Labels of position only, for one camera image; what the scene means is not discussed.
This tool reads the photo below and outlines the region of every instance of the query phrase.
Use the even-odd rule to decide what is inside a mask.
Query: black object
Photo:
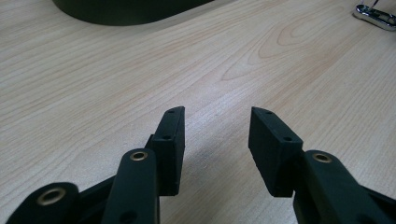
[[[309,150],[273,112],[253,107],[248,147],[271,195],[294,196],[299,223],[396,223],[396,201],[367,189],[333,155]]]
[[[159,196],[178,194],[183,162],[184,107],[166,111],[145,148],[121,159],[117,174],[78,193],[53,183],[30,194],[7,223],[160,223]]]
[[[66,14],[103,25],[159,21],[213,0],[53,0]]]

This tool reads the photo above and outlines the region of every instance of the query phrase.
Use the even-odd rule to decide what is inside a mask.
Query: mounting hole
[[[121,214],[120,223],[130,224],[134,223],[137,219],[137,214],[134,211],[127,211]]]
[[[142,160],[144,160],[148,155],[149,155],[149,154],[148,154],[147,152],[142,152],[142,151],[140,151],[140,152],[134,152],[134,153],[131,155],[131,160],[133,160],[133,161],[142,161]]]
[[[63,188],[49,189],[42,193],[36,202],[42,206],[47,206],[59,202],[64,195],[66,195],[66,190]]]
[[[325,163],[330,163],[330,162],[332,162],[332,158],[330,158],[330,157],[328,157],[328,156],[326,156],[326,155],[324,155],[324,154],[321,154],[321,153],[315,153],[315,154],[312,155],[312,156],[314,157],[314,159],[315,159],[316,161],[325,162]]]

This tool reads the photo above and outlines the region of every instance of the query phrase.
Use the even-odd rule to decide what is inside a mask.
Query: chrome object
[[[368,21],[384,30],[396,31],[396,16],[374,9],[373,7],[377,2],[378,0],[376,0],[371,7],[367,7],[363,5],[361,1],[361,4],[356,6],[353,15],[358,19]]]

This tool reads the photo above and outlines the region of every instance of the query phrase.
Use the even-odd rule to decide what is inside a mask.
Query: black 3d-printed part
[[[103,25],[159,21],[213,0],[53,0],[66,14]]]
[[[147,148],[122,156],[102,224],[159,223],[156,159]]]
[[[252,107],[248,147],[274,197],[291,197],[291,162],[303,155],[303,140],[276,114]]]
[[[31,193],[9,218],[9,224],[74,223],[78,188],[71,183],[52,183]]]
[[[160,196],[178,194],[185,148],[184,110],[183,106],[167,110],[145,146],[157,156]]]
[[[300,167],[303,179],[299,182],[306,184],[307,191],[296,189],[294,210],[299,223],[392,223],[368,191],[333,155],[306,151]],[[308,205],[299,193],[310,194],[309,201],[313,204]],[[300,204],[300,199],[304,199],[304,203]],[[318,216],[308,211],[309,207],[316,207]]]

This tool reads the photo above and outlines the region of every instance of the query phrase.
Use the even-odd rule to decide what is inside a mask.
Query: light wood desk
[[[253,105],[396,198],[396,33],[355,19],[356,4],[220,0],[107,27],[50,0],[1,1],[0,223],[48,183],[84,190],[114,175],[177,105],[187,147],[162,223],[296,222],[249,153]],[[396,2],[378,8],[395,13]]]

